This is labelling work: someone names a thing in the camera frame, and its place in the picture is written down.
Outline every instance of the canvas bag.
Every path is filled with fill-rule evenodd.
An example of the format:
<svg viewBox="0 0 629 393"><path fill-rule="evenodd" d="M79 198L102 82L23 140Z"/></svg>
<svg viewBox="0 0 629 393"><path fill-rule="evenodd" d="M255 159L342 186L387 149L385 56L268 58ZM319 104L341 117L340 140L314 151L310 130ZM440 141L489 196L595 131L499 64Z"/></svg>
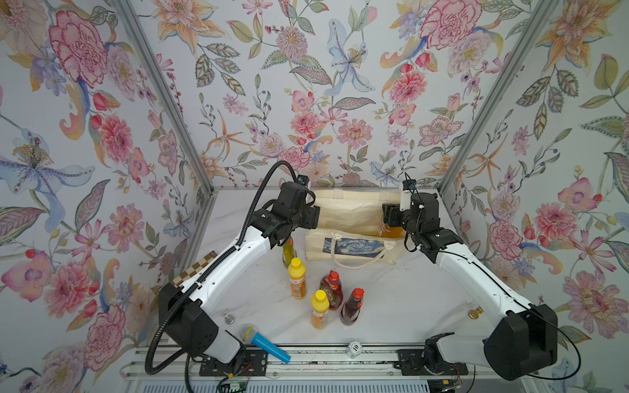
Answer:
<svg viewBox="0 0 629 393"><path fill-rule="evenodd" d="M306 260L331 259L350 269L394 264L404 253L404 238L378 237L383 203L399 203L399 191L318 189L319 223L306 233Z"/></svg>

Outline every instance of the floral wallpaper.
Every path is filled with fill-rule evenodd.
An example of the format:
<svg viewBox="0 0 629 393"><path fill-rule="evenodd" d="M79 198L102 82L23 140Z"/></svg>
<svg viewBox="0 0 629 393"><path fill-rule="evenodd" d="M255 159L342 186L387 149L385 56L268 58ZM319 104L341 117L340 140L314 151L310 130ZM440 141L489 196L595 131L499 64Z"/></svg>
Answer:
<svg viewBox="0 0 629 393"><path fill-rule="evenodd" d="M1 391L117 391L186 268L206 192L153 92L108 0L0 0Z"/></svg>
<svg viewBox="0 0 629 393"><path fill-rule="evenodd" d="M535 3L133 6L214 184L256 186L287 160L320 187L394 187L438 183Z"/></svg>
<svg viewBox="0 0 629 393"><path fill-rule="evenodd" d="M555 9L443 199L476 255L554 308L582 355L556 393L624 392L629 348L629 4ZM558 336L559 361L575 371Z"/></svg>

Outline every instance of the white marble tabletop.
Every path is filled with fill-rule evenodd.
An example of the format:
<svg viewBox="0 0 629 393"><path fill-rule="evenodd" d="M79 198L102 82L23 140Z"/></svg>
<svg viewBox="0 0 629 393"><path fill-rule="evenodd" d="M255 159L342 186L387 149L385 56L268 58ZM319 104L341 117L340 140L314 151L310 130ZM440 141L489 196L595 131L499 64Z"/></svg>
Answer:
<svg viewBox="0 0 629 393"><path fill-rule="evenodd" d="M212 250L220 253L238 236L255 192L219 191L198 258ZM278 193L279 190L265 191L258 208ZM440 218L444 228L454 230L441 199ZM293 233L298 257L304 262L305 234L306 230L301 228ZM275 247L223 295L212 319L219 328L234 335L239 334L244 324L254 324L262 335L277 344L339 344L353 340L408 344L446 331L491 334L492 328L483 315L477 320L468 317L467 312L477 307L468 293L420 252L405 253L395 265L372 263L358 270L337 267L331 260L305 264L306 299L292 298L288 273L282 264L282 248ZM360 287L365 290L364 303L354 325L343 325L338 309L330 311L325 329L315 329L310 322L310 297L330 269L340 276L344 299ZM225 309L235 317L231 325L225 324L222 317Z"/></svg>

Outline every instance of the bag handle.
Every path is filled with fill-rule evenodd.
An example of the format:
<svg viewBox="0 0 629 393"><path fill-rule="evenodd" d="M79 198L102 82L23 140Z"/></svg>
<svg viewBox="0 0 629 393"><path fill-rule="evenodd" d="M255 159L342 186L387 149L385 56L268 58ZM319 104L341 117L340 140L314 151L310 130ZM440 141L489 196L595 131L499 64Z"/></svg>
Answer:
<svg viewBox="0 0 629 393"><path fill-rule="evenodd" d="M332 258L332 260L333 260L333 261L334 261L334 262L335 262L338 266L340 266L340 267L344 267L344 268L347 268L347 269L352 269L352 270L355 270L355 269L360 269L360 268L363 268L363 267L365 267L365 266L367 266L367 265L370 265L370 264L374 263L374 262L375 262L375 261L377 261L378 259L382 258L382 256L384 255L384 253L386 253L386 252L387 252L387 251L389 251L389 250L392 250L392 249L395 247L395 242L394 242L394 241L384 241L384 242L383 242L383 243L384 243L384 250L380 251L380 253L379 253L378 255L376 255L375 257L371 258L369 261L367 261L367 262L363 263L363 264L362 264L362 265L360 265L360 266L348 266L348 265L344 265L344 264L340 263L340 262L337 260L336 256L335 256L335 248L336 248L336 245L337 245L337 238L338 238L339 240L341 240L341 239L343 238L343 236L342 236L342 235L339 235L338 233L331 233L331 235L332 235L332 236L331 236L331 237L332 237L332 239L331 239L331 242L330 242L330 258Z"/></svg>

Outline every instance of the yellow bottle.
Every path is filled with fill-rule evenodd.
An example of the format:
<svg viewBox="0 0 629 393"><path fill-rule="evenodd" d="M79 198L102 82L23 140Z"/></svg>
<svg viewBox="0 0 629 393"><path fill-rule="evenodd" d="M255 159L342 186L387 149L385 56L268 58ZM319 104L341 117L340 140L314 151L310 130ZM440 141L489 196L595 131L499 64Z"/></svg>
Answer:
<svg viewBox="0 0 629 393"><path fill-rule="evenodd" d="M330 301L325 291L318 290L314 293L310 304L313 307L313 315L311 321L316 329L323 329L328 323L328 310L330 308Z"/></svg>
<svg viewBox="0 0 629 393"><path fill-rule="evenodd" d="M306 266L301 259L293 258L288 266L288 275L291 276L292 296L301 300L306 297Z"/></svg>

